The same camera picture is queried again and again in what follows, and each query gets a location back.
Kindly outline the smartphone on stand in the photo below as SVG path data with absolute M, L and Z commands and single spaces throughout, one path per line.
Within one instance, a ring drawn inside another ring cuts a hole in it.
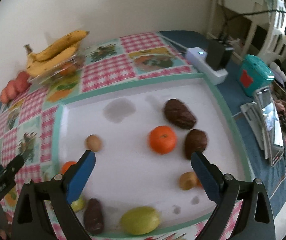
M 262 127 L 264 153 L 274 167 L 285 152 L 279 115 L 268 86 L 255 90 L 253 97 Z

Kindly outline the dark brown avocado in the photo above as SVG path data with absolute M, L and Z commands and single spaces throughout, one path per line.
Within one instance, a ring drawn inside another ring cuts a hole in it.
M 92 235 L 98 235 L 104 231 L 104 217 L 102 205 L 96 198 L 89 199 L 84 212 L 84 228 Z
M 184 155 L 187 160 L 191 159 L 194 152 L 203 152 L 208 145 L 207 134 L 200 129 L 192 129 L 186 135 L 184 141 Z

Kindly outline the lower yellow banana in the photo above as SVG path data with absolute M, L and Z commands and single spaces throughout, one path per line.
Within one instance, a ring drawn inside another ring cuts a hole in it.
M 78 49 L 76 47 L 69 47 L 52 59 L 44 62 L 34 60 L 32 63 L 27 63 L 26 72 L 30 77 L 40 76 L 56 68 L 59 64 L 67 62 L 76 54 L 77 50 Z

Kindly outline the clear plastic fruit container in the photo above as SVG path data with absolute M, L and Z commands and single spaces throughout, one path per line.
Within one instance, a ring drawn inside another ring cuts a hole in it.
M 77 66 L 77 70 L 82 68 L 85 61 L 85 52 L 82 49 L 77 50 L 76 54 L 72 56 L 67 62 L 59 64 L 56 68 L 50 70 L 49 72 L 46 72 L 40 76 L 37 77 L 30 77 L 29 83 L 33 85 L 44 85 L 49 86 L 52 83 L 62 79 L 63 77 L 67 76 L 61 76 L 59 74 L 60 70 L 62 69 L 62 66 L 66 63 L 73 63 Z

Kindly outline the small orange tangerine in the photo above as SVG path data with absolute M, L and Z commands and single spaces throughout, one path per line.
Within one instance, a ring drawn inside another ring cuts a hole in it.
M 196 183 L 196 187 L 200 188 L 200 189 L 204 189 L 203 185 L 201 184 L 200 180 L 197 179 L 197 183 Z

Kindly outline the green guava fruit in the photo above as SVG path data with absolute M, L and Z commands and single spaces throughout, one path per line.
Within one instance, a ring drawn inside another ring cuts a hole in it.
M 160 224 L 159 212 L 150 206 L 139 206 L 127 211 L 120 219 L 123 230 L 130 235 L 145 235 Z
M 81 211 L 85 207 L 84 196 L 81 194 L 80 197 L 76 201 L 71 203 L 71 207 L 74 213 L 78 213 L 79 211 Z

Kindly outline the black power adapter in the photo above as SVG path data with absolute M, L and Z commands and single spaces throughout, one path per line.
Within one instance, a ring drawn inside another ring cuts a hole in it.
M 233 52 L 234 48 L 230 44 L 218 39 L 210 40 L 205 62 L 214 71 L 225 69 Z

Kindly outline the large orange tangerine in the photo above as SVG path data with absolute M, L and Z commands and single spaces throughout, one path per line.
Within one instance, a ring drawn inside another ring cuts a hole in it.
M 148 135 L 148 145 L 157 154 L 168 154 L 174 150 L 177 136 L 169 126 L 158 126 Z

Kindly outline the small pale red apple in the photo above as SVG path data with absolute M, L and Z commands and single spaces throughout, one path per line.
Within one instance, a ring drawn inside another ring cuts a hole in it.
M 9 102 L 9 98 L 8 98 L 8 95 L 7 95 L 7 93 L 6 93 L 6 89 L 5 89 L 5 88 L 1 91 L 0 101 L 1 101 L 3 104 L 7 104 L 7 103 Z

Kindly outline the middle red apple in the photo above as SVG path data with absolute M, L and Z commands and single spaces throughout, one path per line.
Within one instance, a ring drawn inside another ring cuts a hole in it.
M 15 80 L 10 80 L 5 88 L 6 94 L 9 100 L 14 100 L 17 95 L 18 91 L 15 88 Z

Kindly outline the brown round longan fruit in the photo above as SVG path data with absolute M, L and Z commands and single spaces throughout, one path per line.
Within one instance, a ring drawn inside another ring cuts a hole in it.
M 179 187 L 184 191 L 196 187 L 197 183 L 198 183 L 198 178 L 195 172 L 186 172 L 179 177 Z

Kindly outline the upper yellow banana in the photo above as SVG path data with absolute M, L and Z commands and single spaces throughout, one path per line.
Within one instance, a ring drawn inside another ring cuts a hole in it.
M 40 53 L 33 53 L 29 44 L 24 45 L 27 55 L 32 55 L 36 61 L 46 61 L 61 53 L 63 50 L 69 48 L 75 43 L 81 41 L 89 35 L 89 31 L 76 30 L 54 41 L 49 47 Z

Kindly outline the pink checkered fruit tablecloth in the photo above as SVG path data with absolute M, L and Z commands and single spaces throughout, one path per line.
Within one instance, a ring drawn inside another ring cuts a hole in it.
M 239 84 L 225 79 L 223 85 L 214 85 L 207 74 L 197 71 L 172 46 L 177 38 L 204 41 L 200 34 L 189 31 L 144 33 L 114 39 L 102 44 L 104 49 L 110 50 L 109 55 L 98 61 L 87 59 L 73 74 L 44 85 L 33 85 L 14 101 L 6 105 L 0 103 L 0 164 L 7 164 L 16 156 L 23 141 L 23 129 L 30 121 L 37 119 L 39 129 L 33 160 L 27 161 L 16 175 L 14 193 L 0 202 L 5 214 L 13 218 L 25 179 L 50 178 L 59 170 L 58 133 L 64 104 L 171 80 L 200 81 L 210 89 L 227 121 L 228 135 L 236 147 L 245 177 L 259 176 L 266 186 L 273 213 L 277 215 L 281 211 L 286 202 L 286 157 L 275 167 L 259 159 L 249 125 L 235 121 L 232 116 L 234 108 L 246 99 Z M 233 89 L 237 89 L 235 94 L 231 92 Z

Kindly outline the large red apple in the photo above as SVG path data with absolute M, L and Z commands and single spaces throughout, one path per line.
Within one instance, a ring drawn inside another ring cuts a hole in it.
M 29 86 L 31 85 L 29 83 L 29 75 L 26 71 L 21 71 L 17 75 L 16 79 L 14 80 L 14 87 L 19 92 L 24 92 Z

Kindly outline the dark wrinkled avocado on tray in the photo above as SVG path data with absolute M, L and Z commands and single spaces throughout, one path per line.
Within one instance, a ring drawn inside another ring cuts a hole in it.
M 163 113 L 168 122 L 181 129 L 193 129 L 197 123 L 195 115 L 178 99 L 168 100 Z

